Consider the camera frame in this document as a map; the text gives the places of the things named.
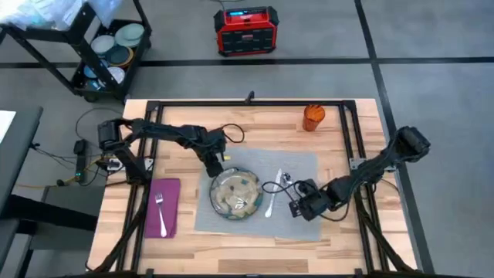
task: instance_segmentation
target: gray placemat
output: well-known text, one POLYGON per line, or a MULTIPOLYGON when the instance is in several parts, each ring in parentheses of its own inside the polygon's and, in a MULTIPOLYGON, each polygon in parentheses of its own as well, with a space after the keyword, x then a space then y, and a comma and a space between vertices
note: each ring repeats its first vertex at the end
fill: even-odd
MULTIPOLYGON (((229 147, 225 155, 229 161, 223 162, 223 168, 241 167, 255 173, 260 184, 275 181, 278 169, 288 172, 292 180, 316 178, 317 156, 313 152, 266 151, 244 147, 229 147)), ((259 209, 243 220, 227 220, 218 215, 209 200, 211 179, 204 170, 201 173, 198 212, 195 218, 195 230, 206 232, 226 232, 242 235, 276 236, 286 239, 309 241, 320 240, 320 220, 308 222, 302 217, 293 218, 289 210, 289 197, 285 193, 276 195, 271 218, 264 213, 269 207, 271 195, 264 193, 259 209)), ((295 198, 296 193, 290 190, 295 198)))

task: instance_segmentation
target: white plastic knife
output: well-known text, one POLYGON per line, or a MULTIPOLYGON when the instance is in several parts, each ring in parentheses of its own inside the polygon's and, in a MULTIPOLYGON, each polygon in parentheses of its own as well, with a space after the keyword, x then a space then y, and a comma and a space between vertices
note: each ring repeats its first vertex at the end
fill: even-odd
MULTIPOLYGON (((281 182, 281 176, 282 176, 283 172, 281 171, 281 168, 278 170, 278 174, 276 174, 276 185, 274 185, 272 187, 272 191, 275 192, 278 190, 278 185, 280 184, 281 182)), ((276 193, 272 193, 271 194, 271 201, 269 201, 269 207, 268 207, 268 210, 266 210, 266 213, 264 214, 264 216, 266 218, 269 218, 271 217, 271 214, 272 214, 272 207, 275 205, 275 196, 276 196, 276 193)))

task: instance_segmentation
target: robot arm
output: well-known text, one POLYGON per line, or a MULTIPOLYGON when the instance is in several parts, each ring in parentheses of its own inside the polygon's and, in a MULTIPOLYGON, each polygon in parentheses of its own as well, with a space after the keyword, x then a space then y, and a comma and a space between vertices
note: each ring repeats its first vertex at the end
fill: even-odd
POLYGON ((301 215, 310 221, 329 209, 336 211, 346 205, 352 194, 365 183, 377 183, 389 166, 416 162, 428 152, 431 144, 415 127, 402 127, 380 154, 360 164, 350 175, 335 178, 318 189, 314 180, 299 183, 304 196, 290 202, 293 217, 301 215))
POLYGON ((143 184, 150 178, 144 167, 144 161, 136 158, 129 149, 132 142, 141 138, 173 141, 185 149, 191 148, 204 163, 210 177, 215 177, 223 171, 216 156, 221 154, 223 157, 225 152, 226 139, 221 127, 207 131, 199 126, 174 127, 142 119, 116 119, 98 125, 98 138, 101 150, 114 153, 125 166, 129 183, 143 184), (125 138, 122 138, 120 133, 122 125, 132 131, 125 138))

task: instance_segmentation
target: wooden tabletop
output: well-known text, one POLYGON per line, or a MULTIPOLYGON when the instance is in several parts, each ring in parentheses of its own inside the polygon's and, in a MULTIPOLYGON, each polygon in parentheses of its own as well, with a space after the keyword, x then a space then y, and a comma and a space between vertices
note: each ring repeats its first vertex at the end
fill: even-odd
MULTIPOLYGON (((144 117, 146 100, 129 100, 123 116, 144 117)), ((356 100, 364 146, 369 158, 385 147, 381 120, 375 100, 356 100)), ((348 175, 340 116, 336 107, 325 107, 326 118, 312 133, 302 129, 303 107, 165 107, 163 123, 201 125, 208 129, 235 123, 245 130, 243 147, 268 150, 313 151, 318 157, 318 184, 348 175)), ((232 137, 234 129, 226 130, 232 137)), ((354 150, 357 149, 354 139, 354 150)), ((137 152, 138 142, 132 150, 137 152)), ((321 220, 321 240, 305 242, 276 237, 241 236, 194 230, 198 203, 199 176, 203 167, 192 150, 173 142, 160 142, 153 178, 180 178, 178 230, 173 239, 144 239, 139 273, 153 268, 155 273, 353 273, 365 271, 364 253, 354 204, 342 222, 321 220)), ((110 176, 108 182, 124 180, 124 173, 110 176)), ((384 179, 395 184, 393 175, 384 179)), ((98 266, 120 238, 124 224, 129 185, 105 191, 88 265, 98 266)), ((380 182, 375 193, 381 227, 390 244, 411 267, 416 267, 397 189, 380 182)), ((333 218, 343 214, 327 213, 333 218)), ((378 267, 375 241, 370 236, 378 267)), ((129 242, 125 269, 129 269, 134 238, 129 242)))

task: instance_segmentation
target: red portable speaker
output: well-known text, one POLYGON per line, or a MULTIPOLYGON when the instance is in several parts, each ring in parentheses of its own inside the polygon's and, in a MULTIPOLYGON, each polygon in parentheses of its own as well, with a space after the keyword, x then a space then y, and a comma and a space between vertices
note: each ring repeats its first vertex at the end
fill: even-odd
POLYGON ((271 6, 219 11, 215 15, 218 52, 223 56, 270 53, 276 48, 278 23, 271 6))

